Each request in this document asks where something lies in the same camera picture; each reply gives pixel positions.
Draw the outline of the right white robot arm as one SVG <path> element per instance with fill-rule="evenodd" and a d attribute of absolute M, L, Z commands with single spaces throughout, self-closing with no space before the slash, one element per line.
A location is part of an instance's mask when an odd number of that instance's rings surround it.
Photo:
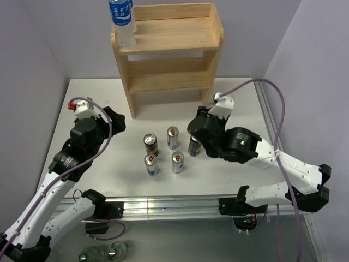
<path fill-rule="evenodd" d="M 259 168 L 279 177 L 281 182 L 259 187 L 241 186 L 235 197 L 219 200 L 221 214 L 262 213 L 268 205 L 276 204 L 292 204 L 301 211 L 314 213 L 328 204 L 329 189 L 325 183 L 331 177 L 330 166 L 302 162 L 275 150 L 267 140 L 246 128 L 226 129 L 226 122 L 199 106 L 187 130 L 202 144 L 207 156 Z"/>

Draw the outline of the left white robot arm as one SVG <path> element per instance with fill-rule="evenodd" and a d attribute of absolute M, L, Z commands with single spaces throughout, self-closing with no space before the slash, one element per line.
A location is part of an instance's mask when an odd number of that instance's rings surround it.
<path fill-rule="evenodd" d="M 101 193 L 89 189 L 55 219 L 51 215 L 79 181 L 111 138 L 126 129 L 124 115 L 106 106 L 101 114 L 76 109 L 69 139 L 54 156 L 31 202 L 16 222 L 1 234 L 1 255 L 13 261 L 45 261 L 56 242 L 87 218 L 106 218 L 108 205 Z"/>

